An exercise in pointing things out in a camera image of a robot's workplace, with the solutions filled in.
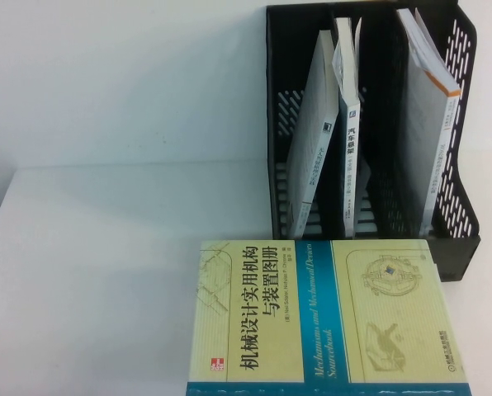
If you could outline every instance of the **publisher logo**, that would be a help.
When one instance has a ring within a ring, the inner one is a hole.
[[[222,371],[224,369],[224,358],[213,357],[211,358],[211,371]]]

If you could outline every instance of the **book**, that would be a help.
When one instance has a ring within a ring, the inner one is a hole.
[[[399,172],[415,232],[425,237],[432,227],[461,88],[418,12],[416,19],[408,9],[399,10],[398,16],[409,42],[398,139]]]
[[[336,18],[334,23],[333,68],[339,85],[340,140],[338,144],[341,172],[339,190],[343,212],[344,237],[354,236],[354,194],[360,130],[357,56],[350,18]]]
[[[202,245],[187,396],[417,393],[471,395],[426,241]]]
[[[289,239],[303,236],[338,117],[333,56],[330,31],[320,31],[287,160]]]

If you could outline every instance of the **black file organizer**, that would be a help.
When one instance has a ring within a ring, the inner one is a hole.
[[[479,243],[479,223],[461,184],[457,155],[470,91],[475,57],[475,27],[455,0],[404,2],[338,2],[267,8],[268,172],[273,237],[285,237],[285,163],[300,100],[319,30],[331,29],[333,17],[363,17],[360,94],[361,153],[371,167],[368,203],[376,233],[360,238],[415,238],[409,208],[400,197],[395,172],[395,139],[407,42],[395,16],[396,8],[417,7],[446,65],[461,85],[457,122],[446,157],[441,189],[428,237],[433,260],[443,281],[459,281]],[[334,167],[325,161],[305,231],[307,239],[341,239],[341,214],[332,205],[336,191],[329,183]]]

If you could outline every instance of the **white table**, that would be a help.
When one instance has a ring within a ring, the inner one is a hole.
[[[463,153],[481,225],[445,284],[492,396],[492,153]],[[202,239],[270,238],[265,162],[19,171],[0,210],[0,395],[183,396]]]

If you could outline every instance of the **book title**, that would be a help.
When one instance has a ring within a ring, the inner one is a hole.
[[[258,313],[262,309],[263,315],[275,317],[280,308],[277,247],[263,247],[260,253],[261,257],[256,246],[247,246],[243,250],[240,367],[245,370],[256,370],[259,367]]]

